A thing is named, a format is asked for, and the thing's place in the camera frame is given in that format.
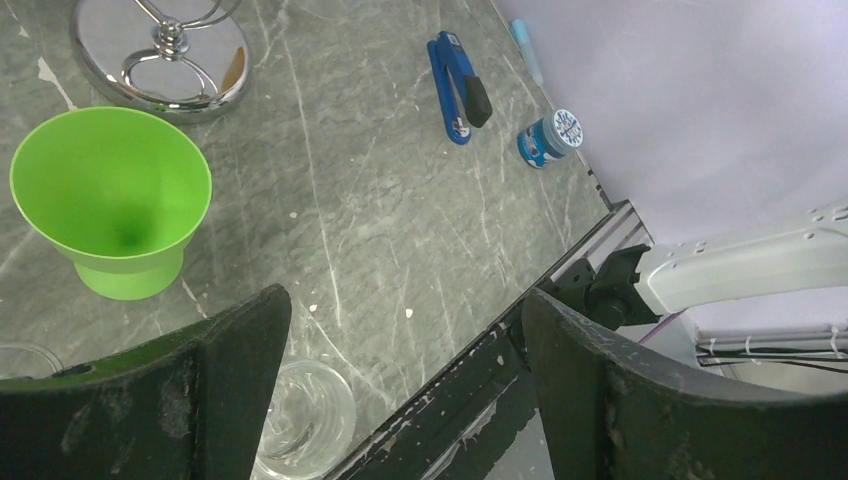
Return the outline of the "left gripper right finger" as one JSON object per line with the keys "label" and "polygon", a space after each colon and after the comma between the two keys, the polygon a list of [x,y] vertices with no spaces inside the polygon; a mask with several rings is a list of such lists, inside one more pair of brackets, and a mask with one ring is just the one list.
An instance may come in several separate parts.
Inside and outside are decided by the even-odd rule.
{"label": "left gripper right finger", "polygon": [[522,326],[558,479],[843,479],[847,397],[704,372],[532,290]]}

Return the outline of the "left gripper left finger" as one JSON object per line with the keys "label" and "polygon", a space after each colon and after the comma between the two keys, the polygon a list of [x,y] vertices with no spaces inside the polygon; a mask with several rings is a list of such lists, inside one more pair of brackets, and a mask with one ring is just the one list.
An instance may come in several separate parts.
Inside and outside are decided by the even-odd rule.
{"label": "left gripper left finger", "polygon": [[247,479],[292,305],[273,284],[47,378],[1,384],[5,479]]}

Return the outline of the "green plastic goblet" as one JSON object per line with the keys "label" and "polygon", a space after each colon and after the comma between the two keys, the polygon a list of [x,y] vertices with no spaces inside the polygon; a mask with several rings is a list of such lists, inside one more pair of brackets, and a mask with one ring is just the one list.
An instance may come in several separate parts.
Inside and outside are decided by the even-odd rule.
{"label": "green plastic goblet", "polygon": [[116,106],[36,127],[14,153],[9,183],[27,223],[90,290],[118,301],[155,296],[177,279],[213,193],[209,164],[185,133]]}

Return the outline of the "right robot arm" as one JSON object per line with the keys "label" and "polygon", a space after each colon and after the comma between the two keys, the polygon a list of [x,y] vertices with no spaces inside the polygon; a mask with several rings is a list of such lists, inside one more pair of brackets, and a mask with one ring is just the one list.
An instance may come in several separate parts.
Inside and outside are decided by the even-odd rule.
{"label": "right robot arm", "polygon": [[585,317],[615,330],[690,307],[847,283],[847,201],[712,238],[611,253],[584,290]]}

